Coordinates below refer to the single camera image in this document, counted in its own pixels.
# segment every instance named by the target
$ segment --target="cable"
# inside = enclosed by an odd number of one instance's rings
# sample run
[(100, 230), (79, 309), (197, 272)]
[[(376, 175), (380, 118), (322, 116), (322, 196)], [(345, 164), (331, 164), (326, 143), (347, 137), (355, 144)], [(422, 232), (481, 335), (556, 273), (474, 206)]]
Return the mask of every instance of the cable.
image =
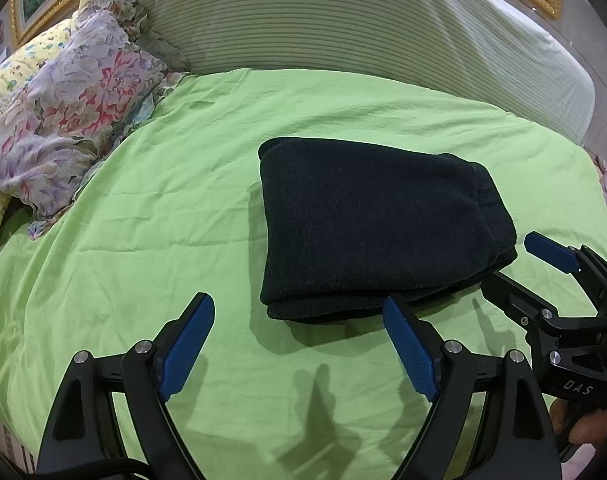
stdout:
[(90, 462), (56, 473), (37, 473), (26, 476), (26, 480), (101, 480), (118, 474), (135, 474), (148, 480), (155, 480), (156, 475), (145, 462), (133, 458), (109, 458)]

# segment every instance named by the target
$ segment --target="green bed sheet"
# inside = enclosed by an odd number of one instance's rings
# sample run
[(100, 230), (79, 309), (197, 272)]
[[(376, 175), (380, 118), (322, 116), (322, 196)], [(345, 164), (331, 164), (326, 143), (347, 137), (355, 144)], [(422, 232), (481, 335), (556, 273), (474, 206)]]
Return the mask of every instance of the green bed sheet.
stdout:
[[(33, 451), (79, 349), (123, 352), (197, 291), (216, 321), (169, 409), (209, 479), (388, 479), (427, 413), (380, 317), (309, 326), (259, 301), (266, 220), (256, 150), (332, 137), (484, 164), (519, 233), (506, 272), (567, 316), (592, 307), (571, 277), (523, 250), (537, 230), (607, 259), (607, 209), (579, 147), (487, 104), (381, 78), (282, 70), (190, 76), (127, 139), (45, 236), (0, 248), (0, 416)], [(527, 350), (478, 287), (423, 314), (472, 351)], [(483, 398), (475, 396), (461, 464)], [(140, 456), (122, 396), (128, 450)]]

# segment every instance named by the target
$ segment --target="finger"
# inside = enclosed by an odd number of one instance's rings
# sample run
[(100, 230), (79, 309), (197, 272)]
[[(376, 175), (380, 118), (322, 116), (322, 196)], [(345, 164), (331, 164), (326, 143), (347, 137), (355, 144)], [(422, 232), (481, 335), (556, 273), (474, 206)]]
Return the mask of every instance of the finger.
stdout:
[(607, 410), (596, 410), (583, 416), (570, 431), (573, 444), (594, 444), (598, 447), (607, 437)]
[(550, 418), (555, 433), (559, 433), (563, 429), (566, 421), (567, 409), (567, 400), (557, 399), (552, 403), (552, 406), (550, 407)]

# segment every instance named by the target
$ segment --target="black folded cloth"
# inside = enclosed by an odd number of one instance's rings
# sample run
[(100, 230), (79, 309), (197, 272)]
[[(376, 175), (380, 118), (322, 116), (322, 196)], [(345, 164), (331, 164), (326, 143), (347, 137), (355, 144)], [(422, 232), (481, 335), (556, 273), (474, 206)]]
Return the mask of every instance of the black folded cloth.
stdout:
[(268, 233), (261, 301), (301, 322), (379, 314), (479, 282), (516, 257), (488, 170), (444, 153), (278, 137), (259, 148)]

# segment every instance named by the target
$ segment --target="blue gripper pad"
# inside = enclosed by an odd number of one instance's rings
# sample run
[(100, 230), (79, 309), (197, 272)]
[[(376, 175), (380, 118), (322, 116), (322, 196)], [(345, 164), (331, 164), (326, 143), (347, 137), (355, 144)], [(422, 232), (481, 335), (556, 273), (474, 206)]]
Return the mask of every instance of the blue gripper pad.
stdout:
[(164, 402), (186, 385), (213, 324), (214, 301), (206, 294), (163, 361), (163, 376), (157, 392)]
[(392, 298), (383, 302), (383, 325), (414, 389), (433, 402), (439, 396), (435, 367), (426, 349)]
[(561, 272), (570, 274), (579, 270), (579, 262), (571, 250), (533, 231), (525, 236), (525, 250)]

